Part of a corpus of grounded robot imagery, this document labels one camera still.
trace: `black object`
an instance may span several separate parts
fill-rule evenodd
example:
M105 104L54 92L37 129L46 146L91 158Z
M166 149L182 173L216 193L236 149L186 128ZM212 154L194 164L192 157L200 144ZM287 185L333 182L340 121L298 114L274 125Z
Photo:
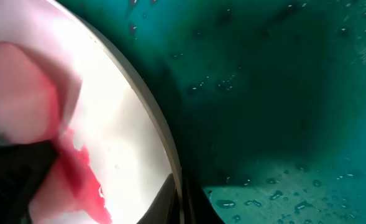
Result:
M50 141L0 147L0 223L19 223L57 153Z
M183 203L187 224L224 223L214 211L200 184L187 172L183 172Z

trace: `red liquid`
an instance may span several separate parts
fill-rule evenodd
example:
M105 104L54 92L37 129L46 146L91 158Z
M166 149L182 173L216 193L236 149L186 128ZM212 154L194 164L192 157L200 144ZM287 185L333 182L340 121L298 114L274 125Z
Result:
M85 210L88 215L100 224L112 223L111 216L105 208L102 198L101 185L89 166L89 152L85 146L78 151L73 146L73 131L67 130L66 134L57 140L60 152L63 177L76 199L78 208Z

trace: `dark object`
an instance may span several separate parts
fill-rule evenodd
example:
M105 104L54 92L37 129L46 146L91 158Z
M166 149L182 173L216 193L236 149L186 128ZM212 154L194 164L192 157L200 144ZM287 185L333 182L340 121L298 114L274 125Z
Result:
M173 175L169 174L150 208L137 224L179 223L179 211L175 181Z
M183 172L185 223L223 224L194 177Z
M0 223L19 223L57 157L50 141L0 147Z

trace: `green surface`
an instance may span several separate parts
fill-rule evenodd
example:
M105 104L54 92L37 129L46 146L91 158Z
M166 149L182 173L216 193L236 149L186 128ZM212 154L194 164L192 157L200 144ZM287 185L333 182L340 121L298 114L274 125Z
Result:
M366 0L60 2L137 69L226 223L366 223Z

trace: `white bowl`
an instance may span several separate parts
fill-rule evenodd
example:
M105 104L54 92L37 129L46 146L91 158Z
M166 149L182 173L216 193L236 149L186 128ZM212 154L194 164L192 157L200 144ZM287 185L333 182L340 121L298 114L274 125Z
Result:
M113 222L137 223L171 173L181 203L180 163L144 81L110 41L97 35L101 39L55 1L0 0L0 41L18 45L55 81L63 121L75 130L76 148L88 148L89 166ZM53 220L92 222L84 212Z

